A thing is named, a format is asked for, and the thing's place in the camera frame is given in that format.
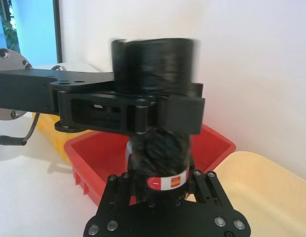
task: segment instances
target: yellow plastic bin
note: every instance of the yellow plastic bin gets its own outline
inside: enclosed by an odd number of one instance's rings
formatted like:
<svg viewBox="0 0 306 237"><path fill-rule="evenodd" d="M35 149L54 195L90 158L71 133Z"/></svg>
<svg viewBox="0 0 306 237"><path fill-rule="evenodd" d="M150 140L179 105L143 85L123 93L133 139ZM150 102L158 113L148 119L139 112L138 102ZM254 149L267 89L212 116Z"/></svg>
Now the yellow plastic bin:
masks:
<svg viewBox="0 0 306 237"><path fill-rule="evenodd" d="M68 140L79 137L90 131L87 130L78 133L59 132L54 129L54 124L59 120L60 117L56 115L40 114L37 126L39 131L44 133L44 135L48 138L49 142L54 146L56 152L61 154L62 159L66 160L68 163L71 163L64 152L64 144Z"/></svg>

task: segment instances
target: white table surface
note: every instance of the white table surface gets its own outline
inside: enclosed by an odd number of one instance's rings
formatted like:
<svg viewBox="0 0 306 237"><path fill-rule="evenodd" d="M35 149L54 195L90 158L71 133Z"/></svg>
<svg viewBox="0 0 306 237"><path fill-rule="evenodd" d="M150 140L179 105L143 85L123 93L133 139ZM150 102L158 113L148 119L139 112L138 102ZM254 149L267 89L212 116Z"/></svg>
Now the white table surface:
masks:
<svg viewBox="0 0 306 237"><path fill-rule="evenodd" d="M64 66L97 71L84 64ZM30 114L0 121L0 134L25 136L31 123ZM37 129L26 146L0 146L0 237L82 237L96 210L75 185L71 166Z"/></svg>

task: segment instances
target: red plastic bin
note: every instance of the red plastic bin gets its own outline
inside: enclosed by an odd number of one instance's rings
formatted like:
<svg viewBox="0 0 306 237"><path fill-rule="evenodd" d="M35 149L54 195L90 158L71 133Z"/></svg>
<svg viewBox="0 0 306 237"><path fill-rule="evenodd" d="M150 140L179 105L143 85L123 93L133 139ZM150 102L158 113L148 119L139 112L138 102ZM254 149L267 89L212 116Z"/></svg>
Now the red plastic bin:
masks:
<svg viewBox="0 0 306 237"><path fill-rule="evenodd" d="M127 136L106 132L90 132L69 140L64 145L72 167L75 183L83 193L99 205L107 177L126 170L125 150ZM192 136L191 152L196 169L213 170L234 152L233 142L203 125L200 135Z"/></svg>

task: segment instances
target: metal plate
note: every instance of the metal plate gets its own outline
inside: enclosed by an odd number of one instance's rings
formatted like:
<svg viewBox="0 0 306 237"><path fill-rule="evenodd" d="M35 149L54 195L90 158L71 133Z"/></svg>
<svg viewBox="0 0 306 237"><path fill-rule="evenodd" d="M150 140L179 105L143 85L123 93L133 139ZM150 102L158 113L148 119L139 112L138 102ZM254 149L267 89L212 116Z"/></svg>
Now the metal plate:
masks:
<svg viewBox="0 0 306 237"><path fill-rule="evenodd" d="M31 64L19 53L6 48L0 48L0 71L30 69ZM13 120L24 115L25 111L0 108L0 120Z"/></svg>

